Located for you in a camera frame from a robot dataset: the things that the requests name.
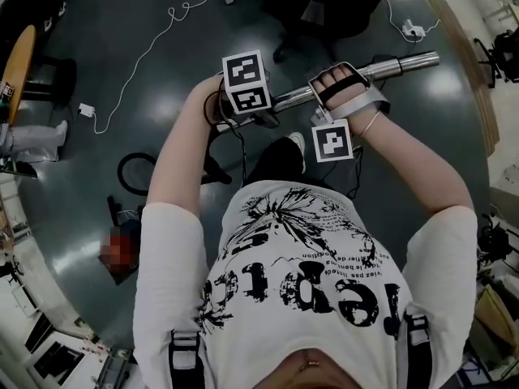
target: black ring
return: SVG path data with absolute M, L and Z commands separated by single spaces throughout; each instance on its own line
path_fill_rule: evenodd
M 146 154 L 145 152 L 132 152 L 131 154 L 124 156 L 122 160 L 119 161 L 119 165 L 117 166 L 117 177 L 119 179 L 119 183 L 121 183 L 122 187 L 124 187 L 126 190 L 128 190 L 130 193 L 133 193 L 134 195 L 148 196 L 149 190 L 141 190 L 131 187 L 122 176 L 122 169 L 124 169 L 124 166 L 128 163 L 128 161 L 134 159 L 144 159 L 151 163 L 153 166 L 155 166 L 155 164 L 157 163 L 157 159 L 155 157 L 151 157 L 149 154 Z

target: wrist strap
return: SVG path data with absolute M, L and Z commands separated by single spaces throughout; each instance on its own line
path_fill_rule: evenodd
M 371 126 L 373 125 L 373 122 L 375 122 L 375 120 L 379 116 L 379 114 L 380 114 L 380 111 L 377 111 L 376 114 L 371 119 L 370 123 L 366 126 L 366 128 L 362 132 L 362 134 L 360 134 L 361 137 L 364 138 L 364 135 L 366 135 L 367 131 L 371 128 Z

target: metal rod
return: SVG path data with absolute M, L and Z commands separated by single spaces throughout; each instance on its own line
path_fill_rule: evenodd
M 400 76 L 405 72 L 417 71 L 431 66 L 440 64 L 440 56 L 437 52 L 431 51 L 420 53 L 418 55 L 407 56 L 403 58 L 394 58 L 383 62 L 372 63 L 364 67 L 358 68 L 359 74 L 366 78 L 376 81 L 381 79 Z M 313 100 L 314 93 L 310 87 L 296 89 L 295 91 L 276 96 L 273 100 L 273 111 L 279 113 L 284 109 L 292 108 L 296 105 L 304 104 Z

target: wooden table top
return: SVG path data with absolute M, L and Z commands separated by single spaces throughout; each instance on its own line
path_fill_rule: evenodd
M 2 81 L 6 81 L 15 89 L 9 104 L 10 124 L 15 120 L 19 103 L 22 100 L 22 93 L 24 92 L 25 81 L 31 67 L 32 51 L 34 50 L 35 43 L 36 28 L 27 26 L 16 41 L 15 47 L 7 61 L 6 69 L 3 71 Z

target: white marker cube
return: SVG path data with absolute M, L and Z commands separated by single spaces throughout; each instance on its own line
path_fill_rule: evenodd
M 259 50 L 222 59 L 225 92 L 234 112 L 250 113 L 271 107 L 263 59 Z

